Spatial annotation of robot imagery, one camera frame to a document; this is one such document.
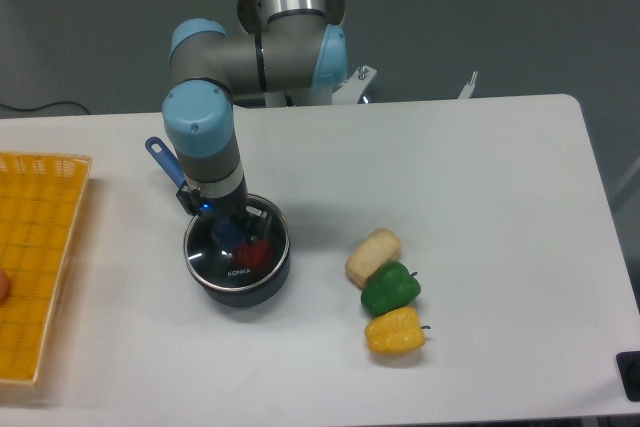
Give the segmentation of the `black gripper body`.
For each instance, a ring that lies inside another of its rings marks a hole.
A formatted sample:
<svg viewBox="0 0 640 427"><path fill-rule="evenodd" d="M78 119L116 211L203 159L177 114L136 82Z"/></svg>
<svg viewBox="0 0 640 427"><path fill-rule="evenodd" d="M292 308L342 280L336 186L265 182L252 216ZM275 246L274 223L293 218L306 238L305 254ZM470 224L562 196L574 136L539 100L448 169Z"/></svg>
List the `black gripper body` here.
<svg viewBox="0 0 640 427"><path fill-rule="evenodd" d="M192 201L200 217L243 216L248 202L248 190L245 182L241 182L230 194L217 198L206 197L199 190L194 190Z"/></svg>

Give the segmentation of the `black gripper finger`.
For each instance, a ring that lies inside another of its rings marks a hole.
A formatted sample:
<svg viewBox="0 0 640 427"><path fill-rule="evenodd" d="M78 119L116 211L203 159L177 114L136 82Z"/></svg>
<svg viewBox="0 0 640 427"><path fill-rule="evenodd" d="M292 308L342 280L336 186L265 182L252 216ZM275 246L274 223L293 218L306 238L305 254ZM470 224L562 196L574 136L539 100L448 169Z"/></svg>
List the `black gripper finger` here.
<svg viewBox="0 0 640 427"><path fill-rule="evenodd" d="M187 183L182 183L176 192L176 198L187 214L201 215L202 199L198 190L193 190Z"/></svg>
<svg viewBox="0 0 640 427"><path fill-rule="evenodd" d="M272 211L265 206L247 205L242 220L242 232L246 243L270 241L273 222Z"/></svg>

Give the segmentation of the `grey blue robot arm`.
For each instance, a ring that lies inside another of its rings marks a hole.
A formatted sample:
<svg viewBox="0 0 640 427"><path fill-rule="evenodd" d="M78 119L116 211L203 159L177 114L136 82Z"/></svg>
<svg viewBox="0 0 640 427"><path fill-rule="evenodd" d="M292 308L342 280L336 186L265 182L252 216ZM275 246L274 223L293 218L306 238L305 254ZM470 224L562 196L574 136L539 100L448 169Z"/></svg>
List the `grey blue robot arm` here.
<svg viewBox="0 0 640 427"><path fill-rule="evenodd" d="M248 236L235 98L332 91L348 76L345 34L329 22L325 0L260 2L266 26L254 33L230 37L219 23L196 18L180 24L171 40L174 85L162 116L185 175L179 199L222 243Z"/></svg>

